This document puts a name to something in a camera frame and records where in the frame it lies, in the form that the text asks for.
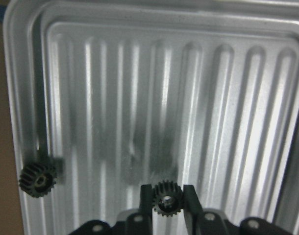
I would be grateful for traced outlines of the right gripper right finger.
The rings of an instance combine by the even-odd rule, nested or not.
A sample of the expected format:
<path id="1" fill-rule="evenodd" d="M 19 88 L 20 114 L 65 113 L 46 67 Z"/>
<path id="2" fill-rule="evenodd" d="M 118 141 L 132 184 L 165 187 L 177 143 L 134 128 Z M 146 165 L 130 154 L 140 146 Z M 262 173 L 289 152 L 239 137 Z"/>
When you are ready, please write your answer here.
<path id="1" fill-rule="evenodd" d="M 198 218 L 203 212 L 203 208 L 193 185 L 183 186 L 183 200 L 183 212 L 187 232 L 189 235 L 196 235 Z"/>

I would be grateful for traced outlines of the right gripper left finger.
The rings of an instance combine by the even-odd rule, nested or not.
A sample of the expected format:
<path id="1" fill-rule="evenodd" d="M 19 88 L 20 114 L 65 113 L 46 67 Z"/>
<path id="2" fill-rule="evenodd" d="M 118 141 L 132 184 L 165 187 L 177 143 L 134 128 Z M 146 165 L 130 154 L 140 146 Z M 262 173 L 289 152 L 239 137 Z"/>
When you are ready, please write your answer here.
<path id="1" fill-rule="evenodd" d="M 139 212 L 142 216 L 142 231 L 144 235 L 151 235 L 152 231 L 152 185 L 141 185 Z"/>

